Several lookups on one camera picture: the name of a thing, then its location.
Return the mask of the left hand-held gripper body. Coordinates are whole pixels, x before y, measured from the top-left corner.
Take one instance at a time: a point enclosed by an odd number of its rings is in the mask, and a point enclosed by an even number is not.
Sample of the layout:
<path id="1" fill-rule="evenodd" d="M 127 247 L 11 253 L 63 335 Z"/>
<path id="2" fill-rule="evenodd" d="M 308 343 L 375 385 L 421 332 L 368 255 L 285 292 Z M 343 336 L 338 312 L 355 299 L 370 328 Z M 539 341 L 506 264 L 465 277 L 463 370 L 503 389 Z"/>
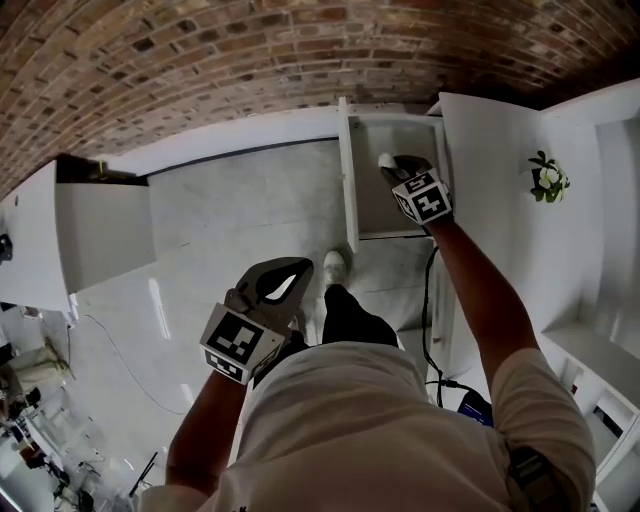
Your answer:
<path id="1" fill-rule="evenodd" d="M 200 340 L 206 363 L 239 384 L 261 374 L 290 341 L 300 291 L 291 285 L 276 298 L 272 293 L 252 285 L 229 290 L 214 306 Z"/>

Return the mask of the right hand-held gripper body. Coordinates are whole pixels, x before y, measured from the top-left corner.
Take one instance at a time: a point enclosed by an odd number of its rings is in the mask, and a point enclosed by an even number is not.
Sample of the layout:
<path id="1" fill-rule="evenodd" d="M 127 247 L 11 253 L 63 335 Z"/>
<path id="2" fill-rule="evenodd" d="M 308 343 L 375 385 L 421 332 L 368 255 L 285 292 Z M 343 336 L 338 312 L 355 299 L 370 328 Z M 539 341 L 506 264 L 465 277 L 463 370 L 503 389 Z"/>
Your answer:
<path id="1" fill-rule="evenodd" d="M 392 194 L 403 214 L 421 226 L 453 212 L 449 188 L 435 169 L 400 183 Z"/>

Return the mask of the white drawer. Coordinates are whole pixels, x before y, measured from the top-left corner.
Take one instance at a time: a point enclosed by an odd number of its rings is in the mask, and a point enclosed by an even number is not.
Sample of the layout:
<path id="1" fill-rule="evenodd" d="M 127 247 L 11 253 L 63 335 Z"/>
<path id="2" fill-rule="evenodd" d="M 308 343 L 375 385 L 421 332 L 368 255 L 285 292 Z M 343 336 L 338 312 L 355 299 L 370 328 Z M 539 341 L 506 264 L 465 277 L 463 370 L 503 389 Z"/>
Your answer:
<path id="1" fill-rule="evenodd" d="M 350 105 L 338 102 L 338 136 L 343 176 L 346 232 L 356 252 L 366 240 L 421 237 L 424 232 L 405 217 L 378 167 L 383 153 L 423 157 L 453 186 L 444 121 L 416 115 L 393 105 Z"/>

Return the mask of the person's left forearm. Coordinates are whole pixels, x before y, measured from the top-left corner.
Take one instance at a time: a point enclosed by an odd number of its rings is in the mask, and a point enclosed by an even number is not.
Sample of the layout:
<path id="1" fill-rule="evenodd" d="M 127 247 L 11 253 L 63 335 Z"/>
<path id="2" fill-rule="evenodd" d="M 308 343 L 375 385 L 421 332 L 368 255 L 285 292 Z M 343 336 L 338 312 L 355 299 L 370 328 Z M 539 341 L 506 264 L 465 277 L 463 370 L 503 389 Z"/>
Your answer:
<path id="1" fill-rule="evenodd" d="M 214 493 L 229 462 L 246 393 L 245 385 L 211 373 L 170 444 L 166 484 Z"/>

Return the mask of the person's right forearm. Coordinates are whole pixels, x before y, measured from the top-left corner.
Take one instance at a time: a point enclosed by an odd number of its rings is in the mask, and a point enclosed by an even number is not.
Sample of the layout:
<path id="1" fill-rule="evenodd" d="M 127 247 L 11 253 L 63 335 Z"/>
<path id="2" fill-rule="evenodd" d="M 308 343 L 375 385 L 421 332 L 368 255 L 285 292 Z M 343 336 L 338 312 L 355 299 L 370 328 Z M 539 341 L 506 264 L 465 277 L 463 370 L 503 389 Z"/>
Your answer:
<path id="1" fill-rule="evenodd" d="M 427 224 L 475 338 L 487 382 L 515 352 L 539 348 L 529 315 L 498 268 L 451 215 Z"/>

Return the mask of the person's white shoe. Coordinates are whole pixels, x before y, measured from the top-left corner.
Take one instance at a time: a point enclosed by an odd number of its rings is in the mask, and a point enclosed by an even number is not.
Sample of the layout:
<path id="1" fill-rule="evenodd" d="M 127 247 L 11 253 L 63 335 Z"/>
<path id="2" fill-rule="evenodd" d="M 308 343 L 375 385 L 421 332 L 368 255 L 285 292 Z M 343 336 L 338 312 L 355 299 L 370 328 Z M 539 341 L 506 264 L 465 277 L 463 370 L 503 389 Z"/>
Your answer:
<path id="1" fill-rule="evenodd" d="M 350 280 L 349 266 L 338 250 L 329 251 L 323 262 L 323 283 L 325 289 L 331 286 L 342 286 L 347 288 Z"/>

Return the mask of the person's black trousers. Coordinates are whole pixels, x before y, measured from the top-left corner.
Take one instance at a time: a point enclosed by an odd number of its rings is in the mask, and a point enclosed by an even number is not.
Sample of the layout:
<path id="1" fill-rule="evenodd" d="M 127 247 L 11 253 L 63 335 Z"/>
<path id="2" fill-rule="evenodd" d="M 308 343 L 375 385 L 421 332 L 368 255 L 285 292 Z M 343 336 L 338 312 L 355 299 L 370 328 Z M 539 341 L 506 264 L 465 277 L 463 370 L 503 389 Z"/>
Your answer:
<path id="1" fill-rule="evenodd" d="M 358 342 L 399 347 L 396 331 L 381 317 L 367 312 L 343 285 L 330 285 L 324 302 L 322 345 Z"/>

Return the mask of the white desk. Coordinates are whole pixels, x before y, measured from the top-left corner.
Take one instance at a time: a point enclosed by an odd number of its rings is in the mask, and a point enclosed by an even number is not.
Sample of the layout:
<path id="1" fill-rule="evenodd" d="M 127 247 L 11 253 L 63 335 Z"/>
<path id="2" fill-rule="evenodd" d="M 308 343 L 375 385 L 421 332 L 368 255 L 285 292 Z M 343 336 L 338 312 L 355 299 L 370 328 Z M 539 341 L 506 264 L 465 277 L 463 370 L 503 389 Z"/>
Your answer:
<path id="1" fill-rule="evenodd" d="M 455 219 L 514 287 L 534 330 L 588 322 L 600 289 L 604 235 L 594 124 L 582 101 L 536 111 L 442 93 Z M 527 191 L 531 157 L 555 159 L 569 189 L 559 202 Z"/>

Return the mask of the small potted plant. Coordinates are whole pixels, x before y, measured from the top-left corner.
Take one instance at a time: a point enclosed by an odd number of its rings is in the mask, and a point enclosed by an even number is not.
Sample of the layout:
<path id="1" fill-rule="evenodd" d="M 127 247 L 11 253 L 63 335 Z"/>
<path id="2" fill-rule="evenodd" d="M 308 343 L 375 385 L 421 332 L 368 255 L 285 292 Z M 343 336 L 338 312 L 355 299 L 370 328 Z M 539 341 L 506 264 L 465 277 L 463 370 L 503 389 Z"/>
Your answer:
<path id="1" fill-rule="evenodd" d="M 554 158 L 538 150 L 534 157 L 528 159 L 534 165 L 531 170 L 533 185 L 529 192 L 537 202 L 554 204 L 561 202 L 571 182 Z"/>

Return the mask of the person's white shirt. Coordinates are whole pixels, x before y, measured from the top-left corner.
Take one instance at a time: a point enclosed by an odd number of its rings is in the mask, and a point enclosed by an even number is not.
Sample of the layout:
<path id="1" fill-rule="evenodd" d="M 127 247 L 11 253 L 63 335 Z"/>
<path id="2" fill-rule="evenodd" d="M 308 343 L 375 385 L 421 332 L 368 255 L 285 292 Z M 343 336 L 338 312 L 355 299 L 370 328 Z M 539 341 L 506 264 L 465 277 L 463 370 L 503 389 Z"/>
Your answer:
<path id="1" fill-rule="evenodd" d="M 491 385 L 493 425 L 433 405 L 414 361 L 385 345 L 307 349 L 247 400 L 235 462 L 206 494 L 146 490 L 140 512 L 531 512 L 511 457 L 540 454 L 559 512 L 587 512 L 589 428 L 544 355 L 523 349 Z"/>

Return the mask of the black stand leg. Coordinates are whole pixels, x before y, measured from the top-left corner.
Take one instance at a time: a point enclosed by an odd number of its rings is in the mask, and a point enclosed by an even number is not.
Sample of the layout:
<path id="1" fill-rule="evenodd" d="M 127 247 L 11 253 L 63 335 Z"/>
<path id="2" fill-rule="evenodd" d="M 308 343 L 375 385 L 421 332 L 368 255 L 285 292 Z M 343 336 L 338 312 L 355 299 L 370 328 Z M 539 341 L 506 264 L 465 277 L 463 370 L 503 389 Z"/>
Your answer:
<path id="1" fill-rule="evenodd" d="M 128 497 L 132 498 L 138 487 L 140 486 L 140 484 L 145 480 L 146 476 L 148 475 L 148 473 L 151 471 L 151 469 L 153 468 L 153 466 L 155 465 L 156 462 L 156 458 L 158 456 L 158 452 L 156 451 L 153 456 L 151 457 L 151 459 L 149 460 L 149 462 L 146 464 L 146 466 L 144 467 L 144 469 L 142 470 L 141 474 L 139 475 L 139 477 L 137 478 L 136 482 L 134 483 L 134 485 L 132 486 L 131 490 L 128 493 Z"/>

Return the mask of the white cabinet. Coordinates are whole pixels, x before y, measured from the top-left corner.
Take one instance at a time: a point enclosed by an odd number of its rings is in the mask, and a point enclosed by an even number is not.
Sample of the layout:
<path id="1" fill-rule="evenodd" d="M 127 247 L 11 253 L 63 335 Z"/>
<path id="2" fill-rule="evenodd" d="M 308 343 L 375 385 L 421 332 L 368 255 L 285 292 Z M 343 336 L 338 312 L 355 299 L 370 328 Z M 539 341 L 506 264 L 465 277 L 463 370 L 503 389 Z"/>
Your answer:
<path id="1" fill-rule="evenodd" d="M 62 156 L 0 201 L 0 302 L 75 315 L 77 293 L 155 259 L 142 176 Z"/>

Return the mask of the beige bag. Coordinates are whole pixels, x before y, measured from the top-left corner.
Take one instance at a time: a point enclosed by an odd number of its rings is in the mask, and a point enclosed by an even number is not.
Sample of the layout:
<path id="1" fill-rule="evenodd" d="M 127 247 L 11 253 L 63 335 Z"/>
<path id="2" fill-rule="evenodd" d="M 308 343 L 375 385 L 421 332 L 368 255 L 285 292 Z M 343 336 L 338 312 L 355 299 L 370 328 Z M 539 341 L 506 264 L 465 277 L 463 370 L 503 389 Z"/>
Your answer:
<path id="1" fill-rule="evenodd" d="M 70 374 L 70 367 L 55 349 L 52 340 L 44 337 L 44 345 L 24 352 L 8 363 L 24 393 Z"/>

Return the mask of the blue and black pouch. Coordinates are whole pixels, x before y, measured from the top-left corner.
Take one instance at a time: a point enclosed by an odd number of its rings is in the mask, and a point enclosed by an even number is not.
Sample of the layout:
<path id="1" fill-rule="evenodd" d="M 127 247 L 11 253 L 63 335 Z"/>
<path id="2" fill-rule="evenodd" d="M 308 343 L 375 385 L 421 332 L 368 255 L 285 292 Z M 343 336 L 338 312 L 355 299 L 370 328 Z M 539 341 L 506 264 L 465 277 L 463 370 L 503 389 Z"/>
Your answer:
<path id="1" fill-rule="evenodd" d="M 494 427 L 491 404 L 472 389 L 466 390 L 457 412 L 484 426 Z"/>

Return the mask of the white low wall ledge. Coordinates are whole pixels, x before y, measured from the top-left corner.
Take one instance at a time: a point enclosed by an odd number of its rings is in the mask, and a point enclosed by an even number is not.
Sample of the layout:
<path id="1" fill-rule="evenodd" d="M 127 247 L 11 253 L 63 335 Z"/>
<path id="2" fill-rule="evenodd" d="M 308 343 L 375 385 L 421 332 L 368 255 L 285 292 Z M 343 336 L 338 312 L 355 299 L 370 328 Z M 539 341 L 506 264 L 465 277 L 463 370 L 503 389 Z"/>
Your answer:
<path id="1" fill-rule="evenodd" d="M 338 135 L 335 105 L 249 116 L 190 129 L 127 151 L 101 155 L 109 168 L 139 176 L 192 161 Z"/>

